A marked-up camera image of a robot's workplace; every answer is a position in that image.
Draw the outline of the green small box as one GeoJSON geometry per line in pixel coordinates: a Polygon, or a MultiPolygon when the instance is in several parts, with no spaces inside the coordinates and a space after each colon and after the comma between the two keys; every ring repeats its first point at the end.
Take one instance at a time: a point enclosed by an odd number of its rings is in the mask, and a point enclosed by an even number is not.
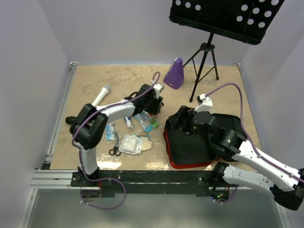
{"type": "Polygon", "coordinates": [[[149,119],[149,123],[153,127],[153,129],[156,129],[159,127],[159,123],[154,118],[149,119]]]}

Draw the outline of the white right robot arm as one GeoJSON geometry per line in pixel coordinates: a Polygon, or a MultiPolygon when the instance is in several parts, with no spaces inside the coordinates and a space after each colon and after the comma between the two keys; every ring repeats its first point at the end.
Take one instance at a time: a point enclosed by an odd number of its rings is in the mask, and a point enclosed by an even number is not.
{"type": "Polygon", "coordinates": [[[175,126],[193,133],[207,149],[223,159],[208,179],[214,188],[225,183],[264,190],[279,205],[298,210],[304,200],[304,170],[289,167],[252,145],[240,118],[196,112],[184,107],[175,126]]]}

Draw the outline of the blue clear plastic pouch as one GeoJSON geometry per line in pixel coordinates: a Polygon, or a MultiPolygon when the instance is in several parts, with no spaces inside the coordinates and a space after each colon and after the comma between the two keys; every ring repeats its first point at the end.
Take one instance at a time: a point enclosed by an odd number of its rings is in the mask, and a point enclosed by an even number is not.
{"type": "Polygon", "coordinates": [[[153,130],[153,126],[149,122],[151,117],[145,111],[141,112],[140,114],[135,115],[134,117],[146,133],[153,130]]]}

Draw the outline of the small white blue tube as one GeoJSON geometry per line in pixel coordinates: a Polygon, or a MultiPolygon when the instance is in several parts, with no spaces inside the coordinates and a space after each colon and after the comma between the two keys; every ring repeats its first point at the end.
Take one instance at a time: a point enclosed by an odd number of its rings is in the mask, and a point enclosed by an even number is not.
{"type": "Polygon", "coordinates": [[[127,128],[128,129],[133,129],[133,123],[131,121],[131,118],[130,117],[125,117],[124,120],[125,120],[127,128]]]}

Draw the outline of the red black medicine kit case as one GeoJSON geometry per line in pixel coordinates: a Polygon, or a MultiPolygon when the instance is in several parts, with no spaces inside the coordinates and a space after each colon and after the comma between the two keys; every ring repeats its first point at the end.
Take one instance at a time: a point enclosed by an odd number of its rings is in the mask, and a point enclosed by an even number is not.
{"type": "Polygon", "coordinates": [[[218,156],[193,132],[193,110],[183,105],[165,122],[163,137],[166,152],[175,169],[208,166],[218,156]]]}

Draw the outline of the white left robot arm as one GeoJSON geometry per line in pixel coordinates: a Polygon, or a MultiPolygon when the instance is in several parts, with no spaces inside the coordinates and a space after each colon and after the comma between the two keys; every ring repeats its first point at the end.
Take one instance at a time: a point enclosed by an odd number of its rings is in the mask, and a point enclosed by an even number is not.
{"type": "Polygon", "coordinates": [[[79,152],[79,168],[83,172],[83,183],[94,186],[98,182],[96,146],[102,139],[106,125],[125,117],[135,116],[142,111],[157,115],[163,106],[163,97],[160,96],[163,90],[164,85],[159,83],[153,86],[144,84],[135,92],[135,97],[128,96],[119,102],[99,107],[92,104],[84,105],[70,126],[72,145],[79,152]]]}

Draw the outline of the white gauze packet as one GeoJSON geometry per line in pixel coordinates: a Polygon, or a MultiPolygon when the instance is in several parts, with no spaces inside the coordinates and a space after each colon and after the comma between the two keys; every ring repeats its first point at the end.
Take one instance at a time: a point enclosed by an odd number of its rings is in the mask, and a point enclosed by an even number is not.
{"type": "Polygon", "coordinates": [[[143,146],[143,140],[131,135],[125,135],[119,146],[119,152],[136,155],[140,154],[143,146]]]}

